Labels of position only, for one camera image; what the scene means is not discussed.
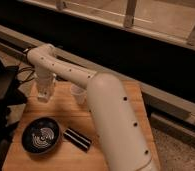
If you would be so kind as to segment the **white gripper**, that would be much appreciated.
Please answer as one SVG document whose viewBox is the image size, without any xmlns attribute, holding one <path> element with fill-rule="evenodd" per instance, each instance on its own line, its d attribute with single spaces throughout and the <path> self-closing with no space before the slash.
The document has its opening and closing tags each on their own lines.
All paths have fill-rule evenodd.
<svg viewBox="0 0 195 171">
<path fill-rule="evenodd" d="M 55 75 L 43 67 L 36 67 L 35 80 L 39 90 L 52 89 L 55 83 Z"/>
</svg>

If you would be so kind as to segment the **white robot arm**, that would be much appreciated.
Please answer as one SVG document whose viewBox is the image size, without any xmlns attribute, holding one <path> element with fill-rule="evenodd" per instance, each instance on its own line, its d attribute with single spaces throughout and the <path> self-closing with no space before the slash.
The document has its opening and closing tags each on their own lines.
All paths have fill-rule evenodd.
<svg viewBox="0 0 195 171">
<path fill-rule="evenodd" d="M 38 100 L 47 102 L 56 75 L 87 92 L 87 104 L 110 171 L 159 171 L 123 83 L 102 73 L 56 58 L 56 49 L 43 44 L 27 52 L 35 67 Z"/>
</svg>

